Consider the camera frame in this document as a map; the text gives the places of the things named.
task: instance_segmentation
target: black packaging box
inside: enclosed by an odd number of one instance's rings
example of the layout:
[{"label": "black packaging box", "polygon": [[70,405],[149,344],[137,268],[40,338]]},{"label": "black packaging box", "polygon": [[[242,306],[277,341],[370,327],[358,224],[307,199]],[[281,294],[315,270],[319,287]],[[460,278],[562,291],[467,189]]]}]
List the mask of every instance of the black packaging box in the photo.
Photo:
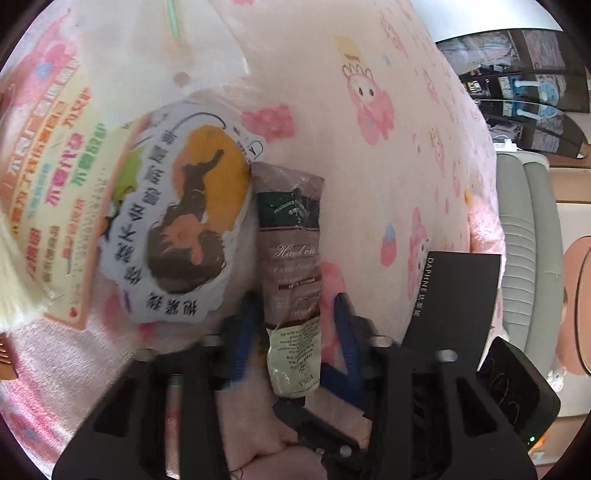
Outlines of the black packaging box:
[{"label": "black packaging box", "polygon": [[402,346],[431,356],[454,350],[476,371],[495,311],[500,267],[500,255],[429,252]]}]

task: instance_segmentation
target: screw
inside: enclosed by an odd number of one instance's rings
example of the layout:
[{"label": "screw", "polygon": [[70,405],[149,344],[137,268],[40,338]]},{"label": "screw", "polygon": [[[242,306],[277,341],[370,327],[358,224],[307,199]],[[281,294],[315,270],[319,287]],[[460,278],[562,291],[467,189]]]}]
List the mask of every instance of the screw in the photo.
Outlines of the screw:
[{"label": "screw", "polygon": [[206,348],[214,348],[222,345],[222,338],[219,335],[205,335],[201,337],[200,343]]},{"label": "screw", "polygon": [[436,357],[440,362],[451,363],[457,360],[457,353],[453,350],[439,350]]},{"label": "screw", "polygon": [[343,458],[349,458],[353,453],[353,449],[349,445],[342,445],[339,449],[339,453]]},{"label": "screw", "polygon": [[142,348],[134,353],[134,360],[138,362],[151,362],[156,358],[156,351],[150,348]]},{"label": "screw", "polygon": [[389,348],[394,343],[389,336],[375,335],[369,339],[369,344],[376,348]]}]

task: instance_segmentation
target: green label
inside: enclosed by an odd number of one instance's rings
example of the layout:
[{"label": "green label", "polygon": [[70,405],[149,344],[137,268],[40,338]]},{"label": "green label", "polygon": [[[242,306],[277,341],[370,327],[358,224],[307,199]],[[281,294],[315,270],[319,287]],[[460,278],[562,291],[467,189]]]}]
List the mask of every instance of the green label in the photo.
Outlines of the green label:
[{"label": "green label", "polygon": [[319,230],[320,201],[305,197],[300,189],[256,195],[259,227]]}]

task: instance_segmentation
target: product packaging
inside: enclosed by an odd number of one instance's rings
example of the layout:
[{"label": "product packaging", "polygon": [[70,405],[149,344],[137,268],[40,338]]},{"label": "product packaging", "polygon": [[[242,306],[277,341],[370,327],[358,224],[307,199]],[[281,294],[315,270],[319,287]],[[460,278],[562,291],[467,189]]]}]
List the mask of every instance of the product packaging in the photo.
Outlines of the product packaging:
[{"label": "product packaging", "polygon": [[11,134],[0,145],[0,202],[28,275],[53,293],[45,316],[83,329],[98,219],[144,119],[109,132],[68,49],[60,64],[34,89],[16,89],[6,110],[2,128]]},{"label": "product packaging", "polygon": [[223,105],[183,100],[150,115],[100,243],[100,269],[134,321],[199,323],[222,305],[264,144]]},{"label": "product packaging", "polygon": [[265,163],[252,166],[258,256],[269,334],[267,368],[279,397],[320,382],[320,196],[324,180]]}]

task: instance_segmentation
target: brown hand cream tube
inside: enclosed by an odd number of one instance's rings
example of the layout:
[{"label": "brown hand cream tube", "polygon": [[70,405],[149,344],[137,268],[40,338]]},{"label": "brown hand cream tube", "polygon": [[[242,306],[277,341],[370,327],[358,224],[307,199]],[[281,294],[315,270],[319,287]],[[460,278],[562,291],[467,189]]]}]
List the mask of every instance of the brown hand cream tube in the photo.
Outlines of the brown hand cream tube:
[{"label": "brown hand cream tube", "polygon": [[276,395],[297,398],[320,383],[322,276],[320,196],[324,179],[253,163],[267,368]]}]

